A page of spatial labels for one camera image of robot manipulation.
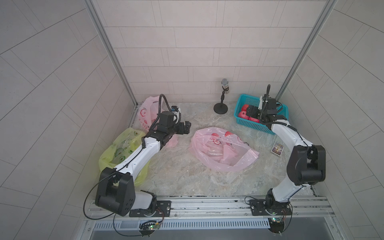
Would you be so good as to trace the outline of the red apple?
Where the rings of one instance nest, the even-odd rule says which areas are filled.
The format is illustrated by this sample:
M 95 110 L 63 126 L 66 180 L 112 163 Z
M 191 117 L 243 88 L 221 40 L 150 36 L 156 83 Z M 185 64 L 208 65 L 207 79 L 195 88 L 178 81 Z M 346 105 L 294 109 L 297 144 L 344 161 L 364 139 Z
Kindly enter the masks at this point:
M 247 116 L 247 112 L 246 111 L 240 111 L 239 114 L 238 114 L 238 117 L 241 118 L 241 119 L 245 119 L 245 120 L 249 119 L 249 116 Z
M 242 106 L 242 111 L 247 111 L 248 107 L 249 107 L 248 104 L 243 105 L 243 106 Z
M 255 122 L 255 123 L 259 123 L 260 122 L 259 119 L 251 118 L 251 117 L 249 118 L 249 120 L 252 121 L 252 122 Z

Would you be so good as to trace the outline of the pink strawberry print plastic bag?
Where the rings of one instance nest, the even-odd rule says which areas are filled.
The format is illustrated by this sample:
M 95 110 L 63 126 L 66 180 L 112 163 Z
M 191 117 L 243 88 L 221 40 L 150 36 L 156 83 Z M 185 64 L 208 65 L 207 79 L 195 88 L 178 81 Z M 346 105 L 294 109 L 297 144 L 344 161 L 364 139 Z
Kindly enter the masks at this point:
M 138 120 L 141 124 L 142 128 L 145 130 L 145 132 L 148 132 L 150 129 L 150 126 L 155 122 L 155 119 L 158 116 L 159 113 L 159 98 L 160 96 L 156 97 L 148 97 L 141 107 L 139 108 L 138 112 Z M 166 104 L 166 98 L 162 97 L 162 103 L 161 103 L 161 112 L 164 111 L 163 105 Z M 166 144 L 167 148 L 174 148 L 179 143 L 178 137 L 173 136 L 170 141 Z

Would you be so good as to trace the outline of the plain pink plastic bag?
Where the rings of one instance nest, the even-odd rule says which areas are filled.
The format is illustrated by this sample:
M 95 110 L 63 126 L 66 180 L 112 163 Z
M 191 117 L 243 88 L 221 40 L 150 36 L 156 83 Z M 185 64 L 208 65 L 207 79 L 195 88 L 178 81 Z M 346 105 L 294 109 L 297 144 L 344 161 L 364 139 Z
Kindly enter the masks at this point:
M 206 167 L 222 172 L 242 171 L 260 154 L 236 134 L 216 127 L 197 130 L 189 151 Z

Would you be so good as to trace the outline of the yellow-green plastic bag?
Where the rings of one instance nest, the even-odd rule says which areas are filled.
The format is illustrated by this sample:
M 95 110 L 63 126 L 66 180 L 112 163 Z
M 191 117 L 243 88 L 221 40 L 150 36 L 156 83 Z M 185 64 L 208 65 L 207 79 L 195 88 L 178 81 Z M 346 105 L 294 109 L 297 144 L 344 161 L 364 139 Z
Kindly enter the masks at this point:
M 141 145 L 141 138 L 145 135 L 145 132 L 133 128 L 123 131 L 101 155 L 100 171 L 105 168 L 113 169 L 122 163 Z

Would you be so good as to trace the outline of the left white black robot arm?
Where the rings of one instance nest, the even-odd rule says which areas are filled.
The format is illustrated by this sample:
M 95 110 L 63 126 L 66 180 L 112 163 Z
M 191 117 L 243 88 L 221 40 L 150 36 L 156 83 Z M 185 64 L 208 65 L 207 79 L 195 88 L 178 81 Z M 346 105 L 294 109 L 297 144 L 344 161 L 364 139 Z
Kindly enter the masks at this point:
M 95 205 L 111 215 L 126 216 L 131 210 L 152 215 L 157 211 L 157 196 L 148 191 L 137 192 L 134 181 L 142 168 L 173 137 L 190 133 L 191 123 L 181 121 L 181 110 L 170 106 L 165 95 L 159 96 L 159 104 L 165 103 L 167 111 L 158 110 L 154 123 L 142 137 L 141 145 L 124 161 L 114 168 L 105 168 L 100 175 Z

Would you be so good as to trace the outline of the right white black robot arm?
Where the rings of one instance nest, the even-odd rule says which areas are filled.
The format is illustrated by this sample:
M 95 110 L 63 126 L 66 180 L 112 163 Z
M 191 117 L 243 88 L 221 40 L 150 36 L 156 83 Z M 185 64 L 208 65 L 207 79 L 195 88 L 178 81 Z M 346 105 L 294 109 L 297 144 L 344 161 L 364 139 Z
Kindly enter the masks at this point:
M 271 86 L 260 98 L 260 124 L 274 132 L 291 151 L 287 175 L 276 187 L 270 189 L 263 203 L 269 215 L 282 214 L 289 206 L 290 198 L 304 187 L 323 182 L 326 178 L 326 150 L 314 145 L 299 134 L 286 117 L 279 114 L 278 102 L 269 96 Z

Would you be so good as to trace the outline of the teal plastic basket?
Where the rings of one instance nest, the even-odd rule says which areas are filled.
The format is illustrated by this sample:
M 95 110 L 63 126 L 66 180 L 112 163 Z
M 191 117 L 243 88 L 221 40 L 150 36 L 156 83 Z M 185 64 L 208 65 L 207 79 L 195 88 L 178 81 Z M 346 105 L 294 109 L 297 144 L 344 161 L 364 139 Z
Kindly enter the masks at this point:
M 253 122 L 251 120 L 241 118 L 239 116 L 239 114 L 243 111 L 242 110 L 243 105 L 246 105 L 246 104 L 258 107 L 260 104 L 260 97 L 254 97 L 246 94 L 240 95 L 237 101 L 235 112 L 234 112 L 234 117 L 236 118 L 237 124 L 254 129 L 254 130 L 265 132 L 271 135 L 275 135 L 275 133 L 271 131 L 267 126 L 257 122 Z

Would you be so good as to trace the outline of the small printed card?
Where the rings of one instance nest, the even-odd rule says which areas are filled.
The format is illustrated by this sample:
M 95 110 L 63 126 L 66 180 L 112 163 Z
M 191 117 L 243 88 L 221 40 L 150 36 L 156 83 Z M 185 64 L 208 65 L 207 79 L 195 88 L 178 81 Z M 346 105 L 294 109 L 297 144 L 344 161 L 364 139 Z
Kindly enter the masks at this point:
M 284 146 L 280 143 L 275 142 L 271 152 L 280 157 L 283 153 L 283 150 L 284 150 Z

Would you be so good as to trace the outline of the microphone on black stand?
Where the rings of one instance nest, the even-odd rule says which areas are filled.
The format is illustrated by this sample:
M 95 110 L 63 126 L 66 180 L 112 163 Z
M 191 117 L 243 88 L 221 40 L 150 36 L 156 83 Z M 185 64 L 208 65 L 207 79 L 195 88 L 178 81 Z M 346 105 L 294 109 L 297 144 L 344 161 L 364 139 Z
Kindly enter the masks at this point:
M 221 102 L 215 104 L 214 106 L 214 112 L 223 115 L 228 112 L 228 106 L 224 103 L 225 99 L 225 94 L 229 91 L 229 81 L 227 79 L 222 79 L 221 81 L 221 86 L 222 86 L 222 95 L 221 95 Z

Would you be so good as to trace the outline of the left circuit board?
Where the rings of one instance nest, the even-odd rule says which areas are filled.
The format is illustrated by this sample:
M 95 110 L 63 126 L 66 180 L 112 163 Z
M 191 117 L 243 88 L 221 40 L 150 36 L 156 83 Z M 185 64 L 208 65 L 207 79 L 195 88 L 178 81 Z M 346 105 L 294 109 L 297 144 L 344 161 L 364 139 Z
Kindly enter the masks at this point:
M 142 237 L 145 237 L 145 236 L 149 237 L 156 230 L 160 229 L 160 227 L 162 226 L 162 223 L 163 223 L 162 221 L 158 222 L 158 221 L 154 221 L 154 220 L 144 222 L 144 223 L 140 224 L 139 232 L 142 235 Z

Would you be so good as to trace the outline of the circuit board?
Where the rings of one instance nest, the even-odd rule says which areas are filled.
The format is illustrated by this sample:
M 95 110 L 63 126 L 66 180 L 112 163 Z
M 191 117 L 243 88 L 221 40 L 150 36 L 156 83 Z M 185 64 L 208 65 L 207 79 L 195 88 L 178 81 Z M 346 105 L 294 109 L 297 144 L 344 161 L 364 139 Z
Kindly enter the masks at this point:
M 282 218 L 268 218 L 269 231 L 281 235 L 285 230 L 285 221 Z
M 156 230 L 160 229 L 160 227 L 162 226 L 162 223 L 163 223 L 162 221 L 158 222 L 158 221 L 154 221 L 154 220 L 144 222 L 144 223 L 140 224 L 139 232 L 142 235 L 142 237 L 145 237 L 145 236 L 149 237 Z

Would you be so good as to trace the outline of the right circuit board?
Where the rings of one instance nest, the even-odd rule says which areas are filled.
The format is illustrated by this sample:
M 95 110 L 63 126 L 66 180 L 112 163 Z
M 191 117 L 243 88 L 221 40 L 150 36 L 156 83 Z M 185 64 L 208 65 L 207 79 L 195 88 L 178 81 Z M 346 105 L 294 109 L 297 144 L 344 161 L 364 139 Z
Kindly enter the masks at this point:
M 281 235 L 285 230 L 285 221 L 282 218 L 268 218 L 269 231 Z

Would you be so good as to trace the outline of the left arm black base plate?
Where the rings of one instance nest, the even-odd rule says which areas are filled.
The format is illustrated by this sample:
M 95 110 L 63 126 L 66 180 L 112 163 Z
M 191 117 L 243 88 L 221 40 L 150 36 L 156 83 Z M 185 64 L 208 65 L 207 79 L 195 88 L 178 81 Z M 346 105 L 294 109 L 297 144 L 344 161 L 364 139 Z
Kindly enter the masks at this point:
M 137 209 L 129 212 L 130 218 L 169 217 L 171 201 L 154 201 L 148 209 Z

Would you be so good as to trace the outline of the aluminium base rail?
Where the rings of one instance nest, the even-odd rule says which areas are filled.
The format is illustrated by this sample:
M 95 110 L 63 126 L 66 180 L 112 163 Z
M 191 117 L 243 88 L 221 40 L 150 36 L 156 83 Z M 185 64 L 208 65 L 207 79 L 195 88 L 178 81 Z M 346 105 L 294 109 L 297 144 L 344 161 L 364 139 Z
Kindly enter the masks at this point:
M 337 210 L 326 197 L 298 196 L 290 200 L 293 213 L 290 216 L 253 216 L 249 200 L 261 197 L 159 197 L 159 201 L 171 201 L 169 217 L 130 218 L 124 220 L 173 220 L 173 219 L 239 219 L 239 218 L 275 218 L 286 220 L 305 217 L 334 217 Z

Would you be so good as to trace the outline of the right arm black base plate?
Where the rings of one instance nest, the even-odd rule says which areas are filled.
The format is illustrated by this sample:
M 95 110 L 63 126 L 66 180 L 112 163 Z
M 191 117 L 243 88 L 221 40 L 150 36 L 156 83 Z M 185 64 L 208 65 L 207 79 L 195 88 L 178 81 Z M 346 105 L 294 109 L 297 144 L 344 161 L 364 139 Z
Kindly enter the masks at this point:
M 275 200 L 249 200 L 253 216 L 290 216 L 293 213 L 289 203 L 280 203 Z

